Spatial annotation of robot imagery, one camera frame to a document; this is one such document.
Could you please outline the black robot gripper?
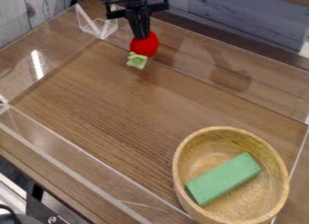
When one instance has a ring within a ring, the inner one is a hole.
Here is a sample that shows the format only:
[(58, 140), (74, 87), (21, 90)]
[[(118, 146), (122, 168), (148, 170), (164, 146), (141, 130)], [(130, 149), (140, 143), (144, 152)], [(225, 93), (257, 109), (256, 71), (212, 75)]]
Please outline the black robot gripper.
[(158, 3), (149, 3), (149, 0), (105, 0), (105, 5), (109, 19), (129, 19), (137, 38), (146, 38), (150, 34), (150, 14), (169, 9), (168, 0)]

